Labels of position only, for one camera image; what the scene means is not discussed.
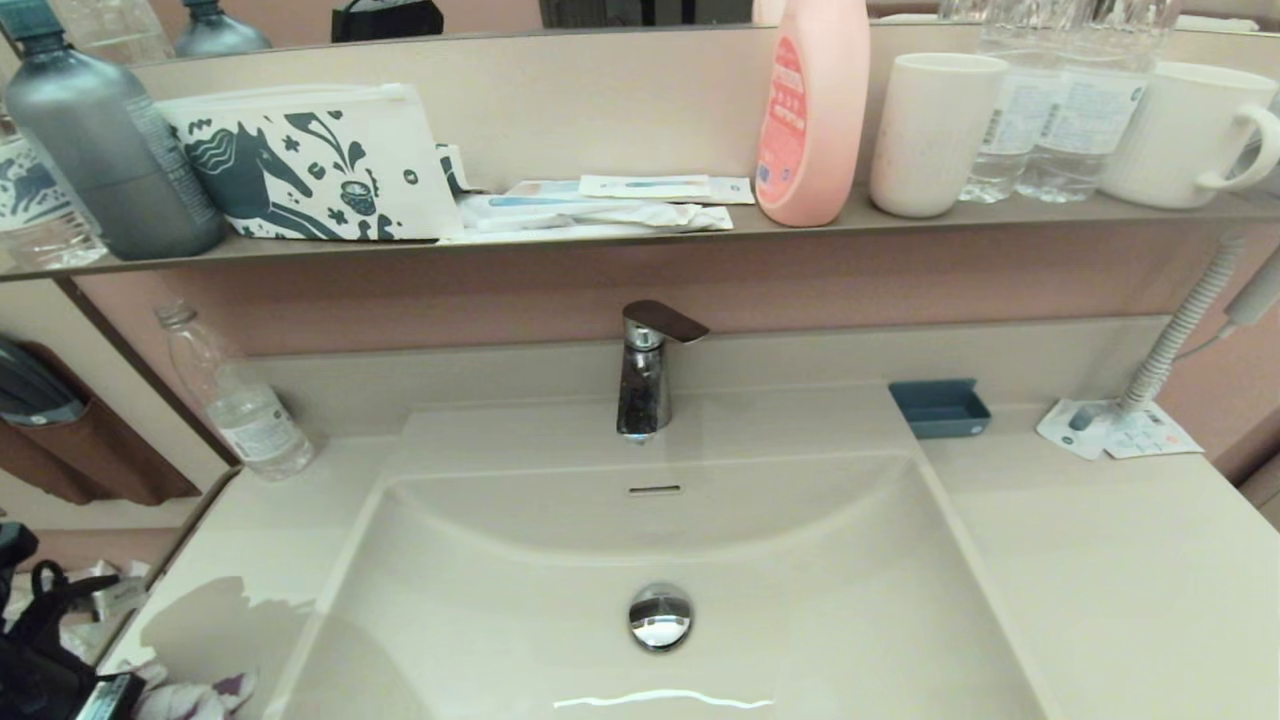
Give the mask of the purple white striped towel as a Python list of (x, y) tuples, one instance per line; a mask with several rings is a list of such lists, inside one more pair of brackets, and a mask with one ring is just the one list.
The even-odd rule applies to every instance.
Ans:
[(237, 720), (259, 687), (256, 671), (238, 673), (212, 684), (173, 682), (161, 664), (145, 664), (129, 673), (143, 682), (133, 720)]

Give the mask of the chrome faucet lever handle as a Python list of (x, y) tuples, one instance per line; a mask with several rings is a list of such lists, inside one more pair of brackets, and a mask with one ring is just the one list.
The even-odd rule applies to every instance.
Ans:
[(700, 322), (655, 300), (639, 300), (623, 307), (623, 342), (641, 352), (659, 348), (667, 340), (687, 345), (709, 336)]

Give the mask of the chrome sink drain stopper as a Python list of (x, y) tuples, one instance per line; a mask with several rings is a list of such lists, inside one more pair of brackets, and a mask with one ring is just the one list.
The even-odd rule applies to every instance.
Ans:
[(627, 620), (631, 637), (641, 650), (668, 653), (692, 632), (692, 602), (677, 585), (653, 583), (635, 594)]

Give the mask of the chrome faucet body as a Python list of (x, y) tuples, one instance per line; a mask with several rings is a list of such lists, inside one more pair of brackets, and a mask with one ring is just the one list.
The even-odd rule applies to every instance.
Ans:
[(617, 434), (645, 445), (669, 424), (666, 337), (637, 322), (623, 323)]

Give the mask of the beige sink basin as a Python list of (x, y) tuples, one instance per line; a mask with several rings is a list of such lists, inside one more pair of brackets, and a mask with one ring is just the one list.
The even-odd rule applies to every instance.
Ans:
[[(1057, 720), (879, 386), (685, 395), (631, 445), (605, 400), (407, 423), (269, 720)], [(649, 653), (635, 594), (692, 632)]]

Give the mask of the plastic wrapped water bottle pack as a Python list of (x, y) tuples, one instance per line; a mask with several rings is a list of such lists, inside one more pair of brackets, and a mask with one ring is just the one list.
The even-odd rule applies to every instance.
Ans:
[(140, 609), (148, 592), (145, 577), (150, 565), (132, 562), (122, 570), (105, 560), (90, 568), (65, 570), (51, 560), (42, 560), (31, 571), (14, 575), (0, 629), (8, 630), (35, 602), (35, 589), (49, 591), (55, 585), (86, 579), (115, 577), (116, 583), (88, 597), (76, 600), (59, 625), (61, 646), (87, 664), (95, 664), (109, 647), (125, 620)]

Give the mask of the dark grey item in holder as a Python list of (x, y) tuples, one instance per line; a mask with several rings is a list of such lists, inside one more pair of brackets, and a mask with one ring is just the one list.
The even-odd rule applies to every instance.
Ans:
[(79, 420), (86, 402), (37, 357), (0, 334), (0, 419), (44, 428)]

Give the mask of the clear water bottle without cap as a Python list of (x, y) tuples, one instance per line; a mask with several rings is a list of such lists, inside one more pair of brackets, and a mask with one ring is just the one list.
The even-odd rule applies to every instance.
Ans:
[(154, 315), (182, 388), (243, 466), (284, 480), (310, 465), (312, 442), (228, 338), (183, 299), (156, 306)]

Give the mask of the grey bottle teal cap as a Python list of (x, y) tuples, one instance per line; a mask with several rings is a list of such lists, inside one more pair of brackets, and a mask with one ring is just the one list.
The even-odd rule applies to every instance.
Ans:
[(227, 222), (140, 79), (74, 49), (47, 0), (0, 0), (22, 60), (4, 104), (52, 177), (122, 261), (193, 258)]

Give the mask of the white pouch blue horse print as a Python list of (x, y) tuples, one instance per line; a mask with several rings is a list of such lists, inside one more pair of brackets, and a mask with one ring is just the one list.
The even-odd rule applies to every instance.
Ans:
[(159, 108), (243, 237), (390, 243), (463, 233), (412, 85), (288, 85)]

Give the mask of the small white blue box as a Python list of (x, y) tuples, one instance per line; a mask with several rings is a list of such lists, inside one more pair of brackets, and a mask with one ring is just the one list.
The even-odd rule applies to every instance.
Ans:
[(453, 143), (436, 143), (435, 150), (445, 182), (454, 196), (483, 192), (483, 190), (470, 182), (465, 170), (463, 156), (460, 146)]

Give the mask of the long flat white packet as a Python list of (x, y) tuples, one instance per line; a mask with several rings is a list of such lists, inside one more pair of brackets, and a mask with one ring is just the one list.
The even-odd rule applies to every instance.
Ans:
[(631, 240), (668, 234), (718, 233), (733, 231), (732, 222), (694, 223), (691, 225), (635, 225), (635, 224), (594, 224), (540, 228), (529, 231), (472, 231), (461, 236), (439, 240), (436, 246), (476, 246), (508, 243), (558, 243), (598, 240)]

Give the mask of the crumpled white toothbrush wrapper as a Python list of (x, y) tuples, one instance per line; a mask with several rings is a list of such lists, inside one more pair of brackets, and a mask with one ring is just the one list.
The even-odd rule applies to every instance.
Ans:
[(463, 225), (480, 233), (549, 231), (577, 225), (627, 225), (675, 232), (731, 231), (723, 208), (630, 199), (564, 199), (465, 195), (457, 200)]

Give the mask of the flat white blue packet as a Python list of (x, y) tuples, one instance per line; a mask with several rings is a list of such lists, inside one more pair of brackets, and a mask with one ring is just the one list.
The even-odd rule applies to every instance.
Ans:
[[(713, 206), (753, 205), (755, 193), (748, 178), (716, 177), (709, 176), (712, 192), (709, 197), (698, 199), (694, 204)], [(506, 191), (508, 196), (520, 197), (545, 197), (568, 200), (632, 200), (632, 199), (595, 199), (579, 193), (577, 179), (526, 179)]]

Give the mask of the blue soap dish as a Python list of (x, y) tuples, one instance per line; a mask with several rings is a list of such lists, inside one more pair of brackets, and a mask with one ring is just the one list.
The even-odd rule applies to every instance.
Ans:
[(992, 423), (974, 378), (901, 380), (888, 391), (918, 439), (979, 436)]

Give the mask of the pink lotion bottle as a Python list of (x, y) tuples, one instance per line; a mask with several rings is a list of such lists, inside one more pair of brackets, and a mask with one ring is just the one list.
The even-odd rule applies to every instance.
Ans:
[(776, 28), (756, 204), (777, 224), (828, 225), (859, 163), (870, 83), (867, 0), (787, 0)]

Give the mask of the white tumbler cup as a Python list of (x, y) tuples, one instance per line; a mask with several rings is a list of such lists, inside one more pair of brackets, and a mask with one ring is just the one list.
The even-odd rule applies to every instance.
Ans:
[(895, 59), (870, 167), (870, 201), (881, 211), (928, 219), (951, 210), (1009, 69), (1002, 59), (977, 54)]

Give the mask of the white sachet blue print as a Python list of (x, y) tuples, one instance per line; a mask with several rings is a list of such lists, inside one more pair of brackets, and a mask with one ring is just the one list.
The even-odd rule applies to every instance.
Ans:
[(1038, 421), (1036, 433), (1057, 448), (1093, 461), (1115, 441), (1120, 419), (1117, 398), (1060, 398)]

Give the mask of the clear water bottle white label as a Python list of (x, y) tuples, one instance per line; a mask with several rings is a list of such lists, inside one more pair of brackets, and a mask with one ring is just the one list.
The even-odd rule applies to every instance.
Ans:
[(992, 204), (1012, 195), (1059, 96), (1061, 46), (1075, 19), (1076, 0), (989, 0), (978, 53), (1009, 69), (961, 201)]
[(1016, 190), (1092, 196), (1139, 108), (1184, 0), (1082, 0), (1060, 47), (1060, 88)]

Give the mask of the white sachet red mark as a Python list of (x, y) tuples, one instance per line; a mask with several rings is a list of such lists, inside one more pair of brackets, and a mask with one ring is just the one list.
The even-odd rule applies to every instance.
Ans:
[(1116, 415), (1106, 430), (1103, 451), (1116, 460), (1204, 452), (1157, 404)]

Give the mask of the brown wall holder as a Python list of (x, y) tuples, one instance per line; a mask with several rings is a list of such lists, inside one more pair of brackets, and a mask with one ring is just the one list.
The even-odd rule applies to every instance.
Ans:
[(0, 470), (68, 503), (123, 500), (156, 507), (201, 491), (124, 421), (52, 350), (23, 342), (83, 402), (76, 419), (23, 427), (0, 419)]

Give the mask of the grey wall shelf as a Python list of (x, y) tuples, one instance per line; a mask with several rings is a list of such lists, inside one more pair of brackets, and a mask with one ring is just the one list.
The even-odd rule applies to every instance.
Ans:
[(1160, 210), (1096, 195), (1084, 202), (1051, 204), (1025, 197), (980, 205), (960, 202), (942, 217), (908, 219), (877, 209), (865, 188), (858, 187), (837, 220), (817, 228), (790, 228), (769, 220), (758, 208), (732, 206), (733, 231), (718, 233), (668, 234), (631, 240), (598, 240), (558, 243), (508, 243), (476, 246), (436, 246), (439, 240), (356, 243), (302, 240), (256, 240), (232, 236), (212, 251), (196, 258), (154, 261), (122, 261), (105, 258), (87, 266), (23, 270), (0, 259), (0, 284), (23, 281), (74, 278), (81, 275), (122, 274), (186, 266), (250, 265), (298, 263), (314, 258), (408, 256), (422, 252), (486, 252), (507, 249), (594, 249), (609, 246), (666, 246), (680, 243), (755, 242), (781, 240), (861, 238), (896, 234), (933, 234), (960, 231), (1093, 228), (1139, 224), (1228, 224), (1252, 225), (1280, 222), (1280, 196), (1261, 190), (1220, 193), (1208, 205), (1193, 210)]

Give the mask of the wall mirror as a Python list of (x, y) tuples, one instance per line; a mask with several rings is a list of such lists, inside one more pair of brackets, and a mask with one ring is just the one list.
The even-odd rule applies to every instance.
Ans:
[[(218, 0), (230, 18), (261, 31), (274, 49), (332, 41), (332, 17), (348, 0)], [(968, 51), (980, 18), (946, 18), (954, 3), (982, 0), (867, 0), (877, 38), (906, 35), (915, 45), (940, 40)], [(172, 60), (189, 20), (180, 0), (49, 0), (70, 42), (124, 65)], [(433, 0), (445, 36), (489, 37), (604, 29), (613, 33), (678, 26), (767, 26), (755, 0)], [(1280, 0), (1180, 0), (1181, 32), (1280, 35)]]

